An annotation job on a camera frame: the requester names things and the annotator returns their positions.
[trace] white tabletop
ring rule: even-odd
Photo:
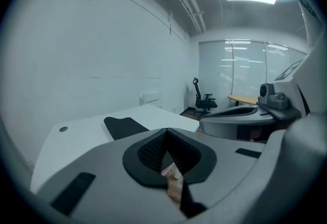
[[[31,181],[31,191],[36,193],[53,174],[90,149],[113,141],[103,122],[106,117],[117,119],[131,117],[149,130],[169,127],[195,132],[199,128],[199,122],[196,120],[151,105],[58,123],[52,127],[37,159]],[[59,129],[64,126],[68,129],[59,132]]]

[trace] office chair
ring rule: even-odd
[[[199,82],[199,80],[197,78],[194,78],[193,84],[194,84],[195,90],[196,90],[195,106],[197,108],[203,109],[203,111],[194,111],[193,114],[195,114],[195,112],[198,112],[198,113],[201,113],[200,116],[203,116],[203,115],[209,114],[210,112],[207,112],[207,110],[210,110],[210,108],[217,107],[217,104],[214,101],[215,98],[209,98],[209,96],[211,96],[212,94],[205,94],[205,100],[201,100],[201,93],[199,90],[198,82]]]

